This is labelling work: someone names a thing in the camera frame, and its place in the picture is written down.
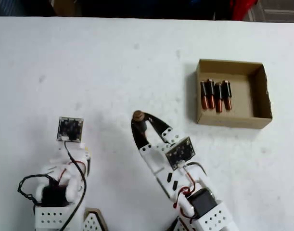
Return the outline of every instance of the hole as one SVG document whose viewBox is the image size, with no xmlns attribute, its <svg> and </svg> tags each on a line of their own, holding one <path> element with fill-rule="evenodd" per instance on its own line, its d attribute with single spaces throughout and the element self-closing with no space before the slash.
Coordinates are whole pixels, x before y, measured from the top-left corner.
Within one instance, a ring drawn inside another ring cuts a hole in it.
<svg viewBox="0 0 294 231">
<path fill-rule="evenodd" d="M 168 177 L 167 177 L 167 182 L 168 182 L 168 183 L 171 182 L 171 178 L 172 178 L 172 173 L 169 172 L 169 173 L 168 173 Z"/>
<path fill-rule="evenodd" d="M 172 189 L 175 191 L 177 189 L 178 182 L 175 180 Z"/>
</svg>

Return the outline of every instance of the circuit board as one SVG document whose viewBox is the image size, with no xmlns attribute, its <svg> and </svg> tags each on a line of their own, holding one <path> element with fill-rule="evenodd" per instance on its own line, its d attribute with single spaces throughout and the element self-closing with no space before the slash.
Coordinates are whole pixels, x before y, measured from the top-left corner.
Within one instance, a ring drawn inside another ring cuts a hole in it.
<svg viewBox="0 0 294 231">
<path fill-rule="evenodd" d="M 165 155 L 172 169 L 176 170 L 181 161 L 188 161 L 195 155 L 191 139 L 189 137 L 184 138 L 175 144 Z"/>
<path fill-rule="evenodd" d="M 83 119 L 60 117 L 57 141 L 63 141 L 62 136 L 68 137 L 72 142 L 81 142 Z"/>
</svg>

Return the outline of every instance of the open cardboard box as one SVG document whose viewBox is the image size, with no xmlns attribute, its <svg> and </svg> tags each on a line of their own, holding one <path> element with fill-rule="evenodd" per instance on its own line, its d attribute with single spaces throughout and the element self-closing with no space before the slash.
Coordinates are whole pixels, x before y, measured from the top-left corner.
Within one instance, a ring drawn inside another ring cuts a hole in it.
<svg viewBox="0 0 294 231">
<path fill-rule="evenodd" d="M 228 80 L 232 110 L 203 110 L 200 82 Z M 232 128 L 264 128 L 272 121 L 267 77 L 261 63 L 201 59 L 197 66 L 197 123 Z"/>
</svg>

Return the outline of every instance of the white table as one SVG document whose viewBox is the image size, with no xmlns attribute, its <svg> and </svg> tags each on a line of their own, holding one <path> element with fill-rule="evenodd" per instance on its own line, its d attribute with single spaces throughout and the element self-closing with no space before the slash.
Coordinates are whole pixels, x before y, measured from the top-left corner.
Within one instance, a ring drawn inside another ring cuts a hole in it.
<svg viewBox="0 0 294 231">
<path fill-rule="evenodd" d="M 200 58 L 263 62 L 273 121 L 195 124 Z M 109 229 L 165 230 L 176 212 L 136 149 L 136 109 L 190 135 L 241 231 L 294 230 L 294 24 L 95 18 L 0 18 L 0 230 L 33 229 L 16 190 L 51 157 L 59 116 L 85 119 L 86 200 Z"/>
</svg>

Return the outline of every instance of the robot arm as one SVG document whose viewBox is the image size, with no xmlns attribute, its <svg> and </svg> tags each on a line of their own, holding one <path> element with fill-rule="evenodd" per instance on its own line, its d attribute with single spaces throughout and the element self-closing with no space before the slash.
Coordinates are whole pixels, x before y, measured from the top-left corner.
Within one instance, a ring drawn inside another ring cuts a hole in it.
<svg viewBox="0 0 294 231">
<path fill-rule="evenodd" d="M 149 121 L 163 143 L 152 145 L 146 138 Z M 179 216 L 172 230 L 238 231 L 203 167 L 192 162 L 195 155 L 189 137 L 153 115 L 136 111 L 131 121 L 136 146 Z"/>
<path fill-rule="evenodd" d="M 83 120 L 61 117 L 56 156 L 39 174 L 25 177 L 18 192 L 34 203 L 36 231 L 107 230 L 98 209 L 85 208 L 90 154 L 81 143 Z M 25 180 L 38 178 L 36 193 L 22 191 Z"/>
</svg>

